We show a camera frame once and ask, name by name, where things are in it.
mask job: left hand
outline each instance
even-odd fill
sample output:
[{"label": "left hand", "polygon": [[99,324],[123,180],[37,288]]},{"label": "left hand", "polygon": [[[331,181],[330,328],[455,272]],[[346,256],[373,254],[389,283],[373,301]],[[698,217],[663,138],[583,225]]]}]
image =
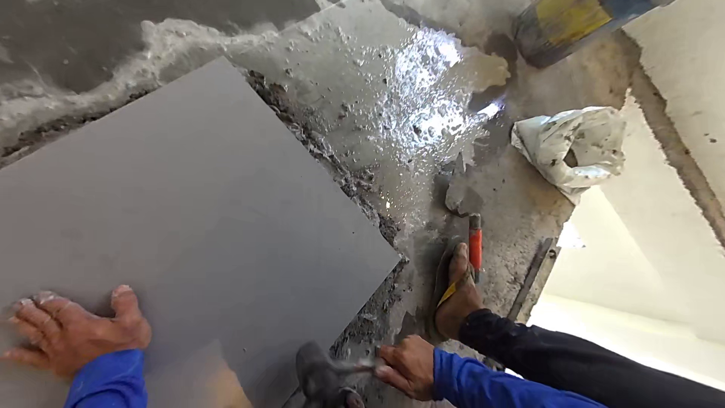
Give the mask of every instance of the left hand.
[{"label": "left hand", "polygon": [[117,287],[111,294],[111,307],[116,316],[106,319],[53,292],[21,299],[10,322],[33,348],[16,347],[2,358],[71,378],[96,357],[148,347],[151,326],[141,315],[133,290],[127,285]]},{"label": "left hand", "polygon": [[434,347],[420,336],[409,335],[399,346],[381,346],[380,357],[388,365],[375,371],[385,384],[419,401],[433,399]]}]

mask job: floor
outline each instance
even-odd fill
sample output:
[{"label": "floor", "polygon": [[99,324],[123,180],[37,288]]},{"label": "floor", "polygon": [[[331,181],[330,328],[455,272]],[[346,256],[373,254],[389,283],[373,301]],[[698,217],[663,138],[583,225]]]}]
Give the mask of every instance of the floor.
[{"label": "floor", "polygon": [[[423,333],[445,239],[467,228],[442,205],[442,169],[459,153],[482,202],[484,302],[506,314],[538,242],[558,236],[573,209],[509,145],[510,125],[591,105],[619,108],[638,69],[637,49],[620,33],[546,70],[528,66],[509,39],[513,16],[528,3],[8,0],[0,16],[0,166],[225,55],[284,94],[315,140],[310,151],[333,163],[332,176],[407,259],[341,334],[336,356],[364,356]],[[444,346],[473,355],[455,342]],[[369,379],[356,386],[370,407],[406,404]]]}]

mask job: white plastic bag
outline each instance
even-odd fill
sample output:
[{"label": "white plastic bag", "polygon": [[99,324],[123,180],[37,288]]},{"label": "white plastic bag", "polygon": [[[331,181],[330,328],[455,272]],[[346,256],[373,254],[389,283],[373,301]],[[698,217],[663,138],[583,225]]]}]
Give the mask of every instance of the white plastic bag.
[{"label": "white plastic bag", "polygon": [[514,123],[511,144],[577,204],[589,187],[622,172],[624,124],[613,107],[568,110]]}]

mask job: red handle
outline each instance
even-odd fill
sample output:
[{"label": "red handle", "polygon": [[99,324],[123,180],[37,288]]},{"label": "red handle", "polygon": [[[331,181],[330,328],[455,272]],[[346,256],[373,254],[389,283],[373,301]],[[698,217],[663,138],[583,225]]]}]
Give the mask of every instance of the red handle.
[{"label": "red handle", "polygon": [[481,269],[481,259],[484,252],[483,240],[484,236],[480,228],[468,230],[468,260],[476,271]]}]

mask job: wall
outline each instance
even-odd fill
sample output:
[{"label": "wall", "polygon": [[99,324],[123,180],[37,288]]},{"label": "wall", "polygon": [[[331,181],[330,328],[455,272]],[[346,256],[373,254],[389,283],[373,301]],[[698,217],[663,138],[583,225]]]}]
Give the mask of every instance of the wall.
[{"label": "wall", "polygon": [[622,115],[625,170],[582,195],[584,247],[561,250],[529,323],[725,389],[725,254],[632,96]]},{"label": "wall", "polygon": [[667,114],[725,206],[725,1],[676,0],[629,23]]},{"label": "wall", "polygon": [[682,324],[544,294],[529,324],[577,335],[658,370],[725,391],[725,346]]}]

